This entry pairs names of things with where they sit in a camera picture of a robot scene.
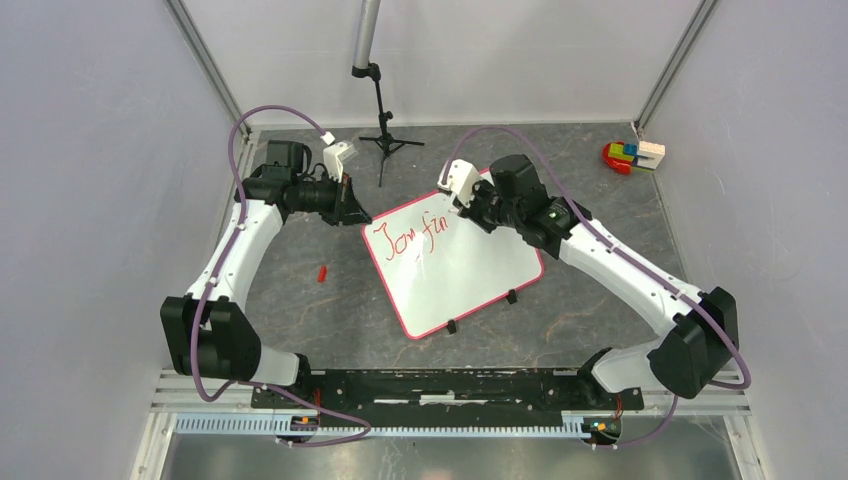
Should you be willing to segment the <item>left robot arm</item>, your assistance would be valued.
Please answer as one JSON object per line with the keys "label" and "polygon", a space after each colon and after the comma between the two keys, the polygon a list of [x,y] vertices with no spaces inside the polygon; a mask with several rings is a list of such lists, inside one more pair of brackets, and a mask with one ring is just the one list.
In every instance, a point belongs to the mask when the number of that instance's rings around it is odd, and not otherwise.
{"label": "left robot arm", "polygon": [[368,224],[344,164],[356,153],[350,141],[327,146],[313,164],[311,150],[273,141],[268,161],[237,187],[231,218],[208,264],[181,296],[160,309],[175,370],[184,376],[276,385],[290,407],[314,394],[302,354],[263,345],[247,319],[246,301],[271,241],[293,213],[315,213],[330,226]]}

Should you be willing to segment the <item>pink-framed whiteboard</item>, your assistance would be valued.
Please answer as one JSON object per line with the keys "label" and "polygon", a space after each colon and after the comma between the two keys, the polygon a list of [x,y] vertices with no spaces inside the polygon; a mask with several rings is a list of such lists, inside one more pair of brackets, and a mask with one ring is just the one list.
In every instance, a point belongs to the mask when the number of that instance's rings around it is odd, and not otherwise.
{"label": "pink-framed whiteboard", "polygon": [[540,280],[541,253],[512,229],[487,233],[432,191],[361,230],[404,334],[424,338]]}

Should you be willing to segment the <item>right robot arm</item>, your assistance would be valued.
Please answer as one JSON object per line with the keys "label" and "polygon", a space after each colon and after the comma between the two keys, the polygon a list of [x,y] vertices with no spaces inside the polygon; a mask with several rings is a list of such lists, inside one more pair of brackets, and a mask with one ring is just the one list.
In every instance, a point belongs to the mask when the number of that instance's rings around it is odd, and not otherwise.
{"label": "right robot arm", "polygon": [[458,214],[487,233],[510,228],[529,246],[574,267],[631,307],[653,330],[652,341],[594,355],[577,382],[580,400],[602,408],[630,388],[664,388],[693,399],[738,351],[733,295],[706,292],[646,260],[612,235],[591,212],[551,196],[531,160],[509,155],[486,175],[451,160],[437,182]]}

